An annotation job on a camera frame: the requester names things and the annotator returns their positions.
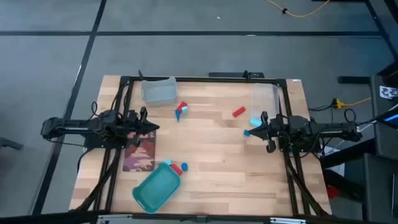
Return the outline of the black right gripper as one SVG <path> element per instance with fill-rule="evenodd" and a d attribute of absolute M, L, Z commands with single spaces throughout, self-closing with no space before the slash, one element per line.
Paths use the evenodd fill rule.
<path fill-rule="evenodd" d="M 279 138 L 279 142 L 282 143 L 280 149 L 281 151 L 285 148 L 291 148 L 291 139 L 287 133 L 287 125 L 283 122 L 284 118 L 287 117 L 282 114 L 277 114 L 275 118 L 272 118 L 270 121 L 268 121 L 268 113 L 266 111 L 262 112 L 262 122 L 266 125 L 266 140 L 268 141 L 266 150 L 268 153 L 273 153 L 276 150 L 276 143 L 272 138 Z M 263 129 L 264 125 L 262 124 L 258 127 L 250 129 L 249 132 L 251 136 L 263 139 L 264 135 L 262 133 L 252 133 L 256 131 L 262 131 Z"/>

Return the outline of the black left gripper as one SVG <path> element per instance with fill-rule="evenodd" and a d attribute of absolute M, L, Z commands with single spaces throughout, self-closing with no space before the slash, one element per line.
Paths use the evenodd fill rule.
<path fill-rule="evenodd" d="M 127 113 L 126 119 L 126 138 L 127 140 L 131 140 L 131 144 L 134 146 L 139 146 L 140 140 L 139 136 L 141 134 L 141 126 L 144 120 L 147 118 L 147 109 L 145 106 L 141 107 L 139 112 L 135 110 L 129 110 Z M 154 132 L 160 128 L 158 124 L 154 124 L 147 120 L 147 125 L 155 126 L 149 128 L 148 132 Z"/>

